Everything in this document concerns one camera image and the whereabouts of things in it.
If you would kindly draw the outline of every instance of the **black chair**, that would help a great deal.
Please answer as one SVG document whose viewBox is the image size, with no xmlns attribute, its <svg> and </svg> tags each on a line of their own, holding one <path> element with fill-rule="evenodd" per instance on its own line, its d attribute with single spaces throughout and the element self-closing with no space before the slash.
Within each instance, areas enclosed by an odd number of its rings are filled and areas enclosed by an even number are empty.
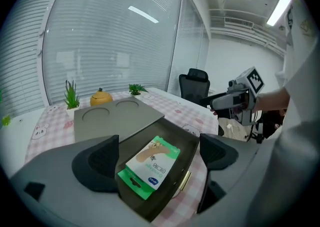
<svg viewBox="0 0 320 227">
<path fill-rule="evenodd" d="M 189 69 L 187 75 L 181 74 L 179 76 L 179 84 L 181 97 L 197 105 L 201 105 L 200 100 L 208 96 L 210 81 L 208 74 L 203 70 Z"/>
</svg>

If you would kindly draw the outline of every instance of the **person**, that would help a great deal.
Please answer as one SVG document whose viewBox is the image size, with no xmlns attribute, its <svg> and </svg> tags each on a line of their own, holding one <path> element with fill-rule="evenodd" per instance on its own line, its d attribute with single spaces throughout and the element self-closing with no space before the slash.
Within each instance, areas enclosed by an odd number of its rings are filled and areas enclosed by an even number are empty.
<svg viewBox="0 0 320 227">
<path fill-rule="evenodd" d="M 286 109 L 270 110 L 262 114 L 263 137 L 268 139 L 284 122 Z"/>
<path fill-rule="evenodd" d="M 293 0 L 285 17 L 287 28 L 287 53 L 293 55 L 294 64 L 284 87 L 269 93 L 259 94 L 253 112 L 288 109 L 283 128 L 301 122 L 319 119 L 320 115 L 320 46 L 319 7 L 317 1 Z M 305 34 L 302 30 L 311 31 Z"/>
</svg>

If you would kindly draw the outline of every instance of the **pink checkered tablecloth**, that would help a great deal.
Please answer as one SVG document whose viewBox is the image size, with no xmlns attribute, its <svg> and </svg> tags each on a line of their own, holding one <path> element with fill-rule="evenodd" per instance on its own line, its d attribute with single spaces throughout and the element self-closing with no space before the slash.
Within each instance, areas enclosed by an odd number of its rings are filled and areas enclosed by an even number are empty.
<svg viewBox="0 0 320 227">
<path fill-rule="evenodd" d="M 129 92 L 112 93 L 113 100 L 130 97 Z M 150 91 L 136 96 L 145 104 L 165 114 L 165 118 L 179 127 L 196 136 L 200 133 L 217 134 L 218 120 L 213 114 L 205 114 L 197 111 L 195 107 L 183 105 L 179 101 L 167 98 L 159 93 Z M 90 98 L 80 100 L 80 107 L 90 106 Z M 48 106 L 42 113 L 34 128 L 25 155 L 25 164 L 35 156 L 47 150 L 69 145 L 75 142 L 74 121 L 66 112 L 64 102 Z M 207 168 L 200 156 L 200 150 L 196 151 L 189 171 L 192 175 L 183 191 L 170 200 L 162 212 L 152 221 L 157 227 L 177 226 L 190 219 L 197 211 L 201 200 Z"/>
</svg>

